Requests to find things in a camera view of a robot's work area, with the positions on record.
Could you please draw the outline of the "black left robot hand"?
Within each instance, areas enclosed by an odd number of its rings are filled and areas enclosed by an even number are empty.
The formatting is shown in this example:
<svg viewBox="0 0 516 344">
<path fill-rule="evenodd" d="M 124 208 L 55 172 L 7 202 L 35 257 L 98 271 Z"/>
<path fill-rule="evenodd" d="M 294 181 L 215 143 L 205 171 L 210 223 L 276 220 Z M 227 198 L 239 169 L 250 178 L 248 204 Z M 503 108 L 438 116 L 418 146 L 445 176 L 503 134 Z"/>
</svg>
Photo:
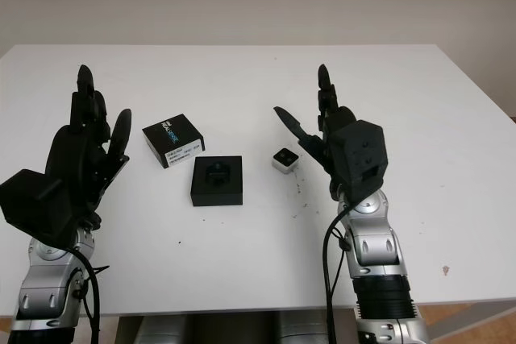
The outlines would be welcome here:
<svg viewBox="0 0 516 344">
<path fill-rule="evenodd" d="M 97 230 L 100 201 L 129 161 L 125 154 L 131 133 L 131 110 L 122 110 L 114 127 L 107 122 L 105 99 L 94 88 L 93 74 L 81 65 L 72 93 L 70 121 L 52 141 L 45 173 L 64 182 L 72 216 L 81 226 Z"/>
</svg>

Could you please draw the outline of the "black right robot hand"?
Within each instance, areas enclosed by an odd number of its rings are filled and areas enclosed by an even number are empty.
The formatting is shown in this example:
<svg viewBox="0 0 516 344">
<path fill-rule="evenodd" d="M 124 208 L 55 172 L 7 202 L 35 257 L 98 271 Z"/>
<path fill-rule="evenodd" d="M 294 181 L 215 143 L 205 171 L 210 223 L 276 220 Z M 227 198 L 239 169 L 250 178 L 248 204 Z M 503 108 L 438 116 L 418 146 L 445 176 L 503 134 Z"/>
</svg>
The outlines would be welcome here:
<svg viewBox="0 0 516 344">
<path fill-rule="evenodd" d="M 286 109 L 276 106 L 274 111 L 298 139 L 298 144 L 330 176 L 330 193 L 334 200 L 344 195 L 348 201 L 356 201 L 355 182 L 352 172 L 352 152 L 347 148 L 343 130 L 356 122 L 355 115 L 338 104 L 335 86 L 331 82 L 326 65 L 318 68 L 318 130 L 322 136 L 306 133 L 301 123 Z"/>
</svg>

